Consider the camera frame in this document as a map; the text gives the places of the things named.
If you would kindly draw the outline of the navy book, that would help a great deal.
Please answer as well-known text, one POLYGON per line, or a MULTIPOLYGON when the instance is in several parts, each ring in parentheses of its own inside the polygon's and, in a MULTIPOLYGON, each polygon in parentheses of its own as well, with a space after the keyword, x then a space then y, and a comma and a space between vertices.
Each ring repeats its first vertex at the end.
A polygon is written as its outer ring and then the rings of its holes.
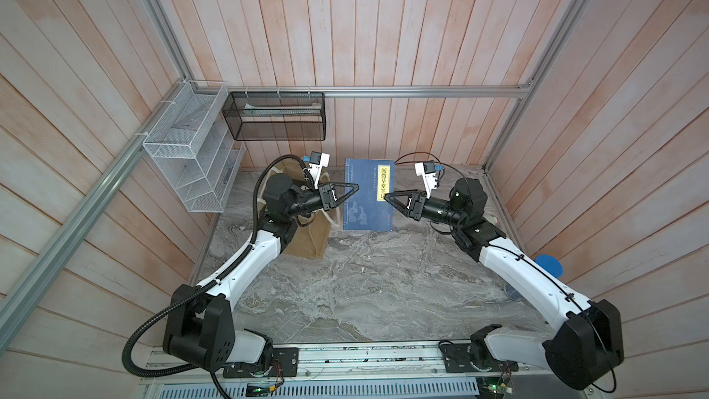
POLYGON ((394 190, 395 164, 387 160, 348 158, 345 181, 359 190, 345 202, 346 231, 389 232, 393 230, 393 206, 384 195, 394 190))

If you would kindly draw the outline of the burlap canvas tote bag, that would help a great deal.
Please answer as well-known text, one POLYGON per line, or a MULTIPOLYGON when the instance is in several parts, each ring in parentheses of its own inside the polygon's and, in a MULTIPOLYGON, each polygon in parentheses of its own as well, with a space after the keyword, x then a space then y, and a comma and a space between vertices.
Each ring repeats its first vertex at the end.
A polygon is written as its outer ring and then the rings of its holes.
MULTIPOLYGON (((303 178, 302 170, 296 161, 286 160, 271 168, 258 191, 258 210, 260 211, 260 218, 264 217, 266 211, 264 194, 268 179, 280 174, 288 175, 288 177, 293 179, 295 184, 303 178)), ((286 246, 281 247, 281 252, 298 258, 322 260, 327 249, 330 231, 334 225, 337 225, 337 223, 333 221, 333 218, 337 216, 339 216, 338 209, 331 212, 317 211, 315 214, 310 214, 306 217, 297 217, 297 221, 302 225, 299 226, 298 223, 295 223, 297 229, 295 229, 295 233, 290 242, 286 246)))

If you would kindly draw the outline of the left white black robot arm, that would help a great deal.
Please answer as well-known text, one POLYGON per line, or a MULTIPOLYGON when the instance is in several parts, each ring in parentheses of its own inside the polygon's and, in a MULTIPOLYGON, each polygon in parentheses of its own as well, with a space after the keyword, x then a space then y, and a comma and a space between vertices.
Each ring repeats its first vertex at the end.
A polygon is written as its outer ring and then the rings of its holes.
POLYGON ((268 371, 273 341, 259 332, 236 328, 238 300, 292 241, 299 217, 335 209, 358 190, 357 184, 340 182, 303 190, 289 175, 270 177, 263 192, 265 207, 256 211, 256 236, 197 286, 180 286, 175 291, 167 314, 164 352, 210 373, 227 364, 268 371))

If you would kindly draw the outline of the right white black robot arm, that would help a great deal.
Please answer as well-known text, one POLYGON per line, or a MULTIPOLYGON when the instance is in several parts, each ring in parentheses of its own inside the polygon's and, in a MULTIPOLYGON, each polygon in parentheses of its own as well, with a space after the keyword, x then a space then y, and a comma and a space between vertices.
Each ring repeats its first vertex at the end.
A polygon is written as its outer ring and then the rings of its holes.
POLYGON ((549 325, 547 332, 515 331, 499 324, 471 336, 470 363, 496 371, 504 362, 552 371, 578 391, 592 385, 624 360, 619 310, 609 301, 592 301, 563 284, 526 256, 485 218, 487 193, 481 183, 462 177, 448 199, 420 190, 387 193, 385 201, 404 216, 448 225, 455 244, 516 290, 549 325))

